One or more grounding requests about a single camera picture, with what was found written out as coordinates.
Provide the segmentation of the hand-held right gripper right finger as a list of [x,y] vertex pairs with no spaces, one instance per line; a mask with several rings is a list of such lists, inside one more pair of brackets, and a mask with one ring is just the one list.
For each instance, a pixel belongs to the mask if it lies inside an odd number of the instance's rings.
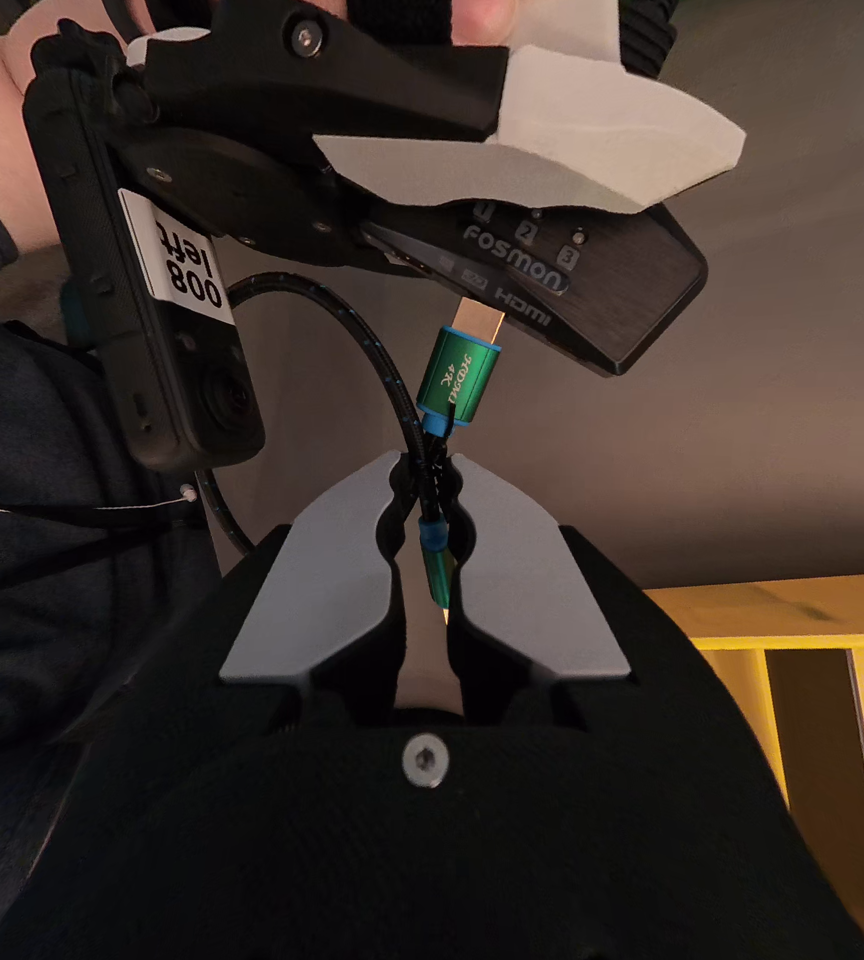
[[543,685],[628,678],[630,664],[555,519],[466,456],[451,462],[473,534],[460,573],[465,622]]

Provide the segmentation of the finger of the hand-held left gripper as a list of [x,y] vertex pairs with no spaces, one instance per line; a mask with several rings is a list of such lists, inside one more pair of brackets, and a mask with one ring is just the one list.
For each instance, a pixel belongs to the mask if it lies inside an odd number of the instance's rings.
[[618,2],[522,1],[519,46],[618,64]]
[[510,54],[483,142],[316,134],[334,170],[407,207],[498,201],[635,214],[732,170],[746,134],[706,103],[618,62]]

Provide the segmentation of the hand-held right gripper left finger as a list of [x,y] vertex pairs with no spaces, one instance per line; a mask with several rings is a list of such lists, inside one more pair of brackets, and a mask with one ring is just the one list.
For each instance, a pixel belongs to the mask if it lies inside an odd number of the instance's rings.
[[222,666],[225,683],[306,686],[382,624],[412,510],[409,466],[406,453],[386,452],[298,515]]

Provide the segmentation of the silver grey usb adapter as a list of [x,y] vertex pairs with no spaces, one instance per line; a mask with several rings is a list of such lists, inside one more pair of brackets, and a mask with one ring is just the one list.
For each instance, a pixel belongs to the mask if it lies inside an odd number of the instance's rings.
[[497,200],[374,203],[372,246],[604,377],[619,377],[702,292],[708,264],[663,204],[635,214]]

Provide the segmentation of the black braided cable green plug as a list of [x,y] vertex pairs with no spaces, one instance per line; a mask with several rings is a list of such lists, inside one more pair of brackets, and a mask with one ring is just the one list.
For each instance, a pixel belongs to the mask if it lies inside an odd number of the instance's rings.
[[456,428],[474,419],[501,351],[495,338],[503,313],[464,298],[452,324],[438,332],[415,401],[375,331],[334,291],[296,273],[265,271],[237,281],[227,295],[235,308],[267,294],[298,296],[323,309],[353,337],[377,372],[409,458],[408,490],[420,511],[419,543],[430,594],[448,611],[456,563],[449,547],[448,441]]

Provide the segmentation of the yellow plastic bin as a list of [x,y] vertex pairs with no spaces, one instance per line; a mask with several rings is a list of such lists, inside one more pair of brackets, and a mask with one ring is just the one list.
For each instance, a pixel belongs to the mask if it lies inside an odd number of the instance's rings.
[[648,590],[738,703],[864,931],[864,575]]

